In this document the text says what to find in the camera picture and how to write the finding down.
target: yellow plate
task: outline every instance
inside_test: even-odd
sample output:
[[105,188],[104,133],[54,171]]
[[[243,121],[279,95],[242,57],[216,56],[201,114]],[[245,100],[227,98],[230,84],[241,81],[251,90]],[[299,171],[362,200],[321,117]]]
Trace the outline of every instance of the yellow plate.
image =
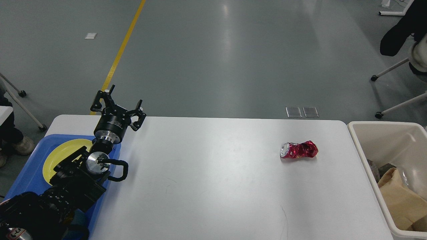
[[75,152],[82,146],[86,146],[88,150],[92,147],[92,141],[88,139],[73,139],[57,146],[46,158],[43,164],[43,177],[49,183],[50,179],[55,175],[53,168],[64,158]]

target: gray floor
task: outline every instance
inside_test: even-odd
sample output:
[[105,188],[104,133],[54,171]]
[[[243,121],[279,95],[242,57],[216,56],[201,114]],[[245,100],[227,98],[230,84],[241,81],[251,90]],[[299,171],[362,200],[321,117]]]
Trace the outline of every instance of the gray floor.
[[[22,102],[49,125],[60,114],[88,114],[139,0],[0,2],[0,72],[26,90]],[[379,54],[400,17],[381,17],[380,0],[147,0],[112,79],[116,103],[143,99],[149,116],[286,119],[286,106],[317,107],[320,119],[375,121],[427,90]],[[394,6],[393,10],[402,10]],[[86,33],[97,32],[94,40]],[[384,121],[427,125],[427,102]],[[40,140],[15,105],[17,126]],[[0,169],[4,195],[27,158]]]

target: white bin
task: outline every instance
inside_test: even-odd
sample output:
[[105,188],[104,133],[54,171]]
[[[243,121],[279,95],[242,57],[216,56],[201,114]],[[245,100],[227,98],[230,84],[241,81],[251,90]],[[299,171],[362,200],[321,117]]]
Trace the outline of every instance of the white bin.
[[409,188],[427,200],[427,132],[416,123],[351,122],[348,130],[362,159],[391,232],[399,237],[427,239],[424,231],[403,231],[396,227],[366,159],[378,167],[391,163],[405,173]]

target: chair leg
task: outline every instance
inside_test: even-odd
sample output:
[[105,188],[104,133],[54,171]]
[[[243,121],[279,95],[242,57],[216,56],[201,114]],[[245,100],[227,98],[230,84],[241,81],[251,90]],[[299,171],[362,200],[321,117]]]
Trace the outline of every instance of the chair leg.
[[403,64],[405,64],[405,63],[407,63],[407,62],[409,62],[409,58],[405,58],[405,59],[403,59],[402,61],[400,61],[400,62],[396,63],[395,65],[393,65],[393,66],[391,66],[391,67],[389,67],[389,68],[385,69],[384,71],[380,72],[380,73],[379,73],[379,74],[377,74],[377,75],[372,75],[372,77],[371,77],[371,81],[374,81],[374,82],[375,82],[375,81],[376,81],[379,77],[381,77],[382,75],[384,75],[384,74],[388,73],[389,71],[391,71],[391,70],[393,70],[393,69],[395,69],[395,68],[399,67],[400,65],[403,65]]
[[12,97],[12,99],[28,114],[28,116],[38,125],[38,129],[45,131],[47,129],[46,125],[42,124],[40,121],[35,118],[35,116],[18,100],[18,98],[10,91],[9,86],[6,85],[6,92]]
[[401,104],[398,104],[398,105],[396,105],[396,106],[394,106],[394,107],[391,107],[391,108],[389,108],[389,109],[387,109],[387,110],[384,110],[384,111],[381,111],[381,112],[379,111],[379,112],[377,112],[377,113],[375,114],[375,117],[376,117],[376,118],[378,118],[378,119],[381,119],[385,114],[387,114],[387,113],[389,113],[389,112],[392,112],[392,111],[394,111],[394,110],[396,110],[396,109],[398,109],[398,108],[404,107],[404,106],[409,105],[409,104],[411,104],[411,103],[421,101],[421,100],[423,100],[424,98],[427,98],[427,91],[426,91],[425,93],[423,93],[423,94],[421,94],[421,95],[417,96],[417,97],[411,98],[411,99],[409,99],[408,101],[405,101],[405,102],[403,102],[403,103],[401,103]]
[[3,78],[7,83],[9,83],[18,93],[18,95],[20,97],[25,97],[26,96],[26,92],[24,90],[19,90],[15,85],[13,85],[9,79],[7,79],[3,74],[0,73],[0,77]]

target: black cloth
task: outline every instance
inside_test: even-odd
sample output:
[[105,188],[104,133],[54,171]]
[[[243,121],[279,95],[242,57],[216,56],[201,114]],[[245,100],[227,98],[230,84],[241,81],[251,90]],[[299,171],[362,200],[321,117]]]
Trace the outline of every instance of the black cloth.
[[[12,107],[12,103],[0,95],[0,106]],[[22,132],[15,128],[15,115],[12,112],[0,126],[0,145],[2,140],[8,143],[19,143],[23,138]]]
[[380,53],[395,56],[409,35],[419,42],[427,33],[427,0],[414,0],[406,14],[381,40]]

